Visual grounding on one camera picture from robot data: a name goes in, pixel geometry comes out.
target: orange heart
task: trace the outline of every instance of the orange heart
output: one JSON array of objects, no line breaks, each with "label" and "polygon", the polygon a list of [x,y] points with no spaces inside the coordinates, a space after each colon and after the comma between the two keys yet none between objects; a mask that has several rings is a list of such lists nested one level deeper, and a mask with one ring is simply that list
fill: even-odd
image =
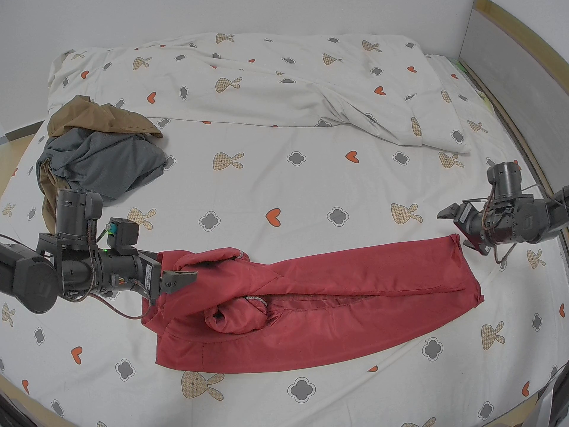
[{"label": "orange heart", "polygon": [[526,384],[523,385],[523,389],[522,389],[522,395],[524,397],[527,397],[528,395],[530,395],[530,382],[528,381]]},{"label": "orange heart", "polygon": [[75,360],[75,364],[81,365],[81,358],[79,355],[83,352],[83,348],[81,346],[75,346],[73,350],[71,350],[71,355],[73,356],[73,360]]},{"label": "orange heart", "polygon": [[352,163],[359,163],[359,160],[356,158],[357,152],[352,150],[351,152],[346,153],[346,158],[350,160]]},{"label": "orange heart", "polygon": [[275,228],[278,228],[281,225],[281,222],[277,218],[281,214],[281,209],[271,209],[267,212],[265,217],[267,218],[268,222],[272,224]]}]

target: red fabric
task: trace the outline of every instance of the red fabric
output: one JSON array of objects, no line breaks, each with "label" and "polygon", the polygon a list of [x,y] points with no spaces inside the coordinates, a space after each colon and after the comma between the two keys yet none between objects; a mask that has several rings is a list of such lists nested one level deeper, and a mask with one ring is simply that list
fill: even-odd
[{"label": "red fabric", "polygon": [[234,248],[159,258],[163,270],[198,271],[142,319],[158,334],[156,363],[176,370],[332,364],[419,337],[484,300],[458,235],[267,265]]}]

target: white wall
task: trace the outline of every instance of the white wall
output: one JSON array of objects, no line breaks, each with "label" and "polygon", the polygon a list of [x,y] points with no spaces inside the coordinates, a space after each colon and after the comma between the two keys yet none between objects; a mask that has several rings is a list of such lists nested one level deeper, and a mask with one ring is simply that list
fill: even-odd
[{"label": "white wall", "polygon": [[569,0],[492,0],[569,61]]},{"label": "white wall", "polygon": [[457,55],[472,0],[0,0],[0,122],[42,120],[53,58],[180,34],[385,33]]}]

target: tan fabric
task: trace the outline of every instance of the tan fabric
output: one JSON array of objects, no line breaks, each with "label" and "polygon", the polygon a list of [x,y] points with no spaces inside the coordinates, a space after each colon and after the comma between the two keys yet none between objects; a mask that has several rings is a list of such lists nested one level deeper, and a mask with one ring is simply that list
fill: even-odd
[{"label": "tan fabric", "polygon": [[69,184],[63,177],[57,177],[51,173],[49,163],[50,160],[45,160],[39,168],[41,190],[46,196],[43,198],[41,214],[43,215],[43,220],[46,222],[47,230],[50,233],[55,234],[55,207],[57,191],[59,189],[68,189]]},{"label": "tan fabric", "polygon": [[144,133],[162,138],[162,132],[145,116],[110,104],[99,106],[88,96],[76,95],[64,104],[47,125],[50,138],[61,136],[72,128],[86,128],[104,133]]},{"label": "tan fabric", "polygon": [[[59,137],[72,128],[85,128],[104,133],[143,133],[152,134],[157,138],[163,137],[162,132],[145,116],[110,104],[99,106],[97,103],[92,103],[88,96],[82,95],[76,95],[51,116],[47,125],[47,134],[50,138]],[[57,191],[68,189],[69,184],[64,178],[51,173],[50,160],[41,164],[39,179],[41,190],[46,196],[41,214],[48,231],[54,234]]]}]

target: bed frame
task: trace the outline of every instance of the bed frame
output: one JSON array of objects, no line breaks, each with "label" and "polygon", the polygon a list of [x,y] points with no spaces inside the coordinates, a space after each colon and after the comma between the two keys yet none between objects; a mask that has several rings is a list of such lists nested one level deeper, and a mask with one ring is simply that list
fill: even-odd
[{"label": "bed frame", "polygon": [[[474,0],[460,63],[494,105],[538,183],[569,184],[569,63],[490,0]],[[569,230],[560,233],[569,261]],[[550,425],[566,417],[569,363],[555,382]]]}]

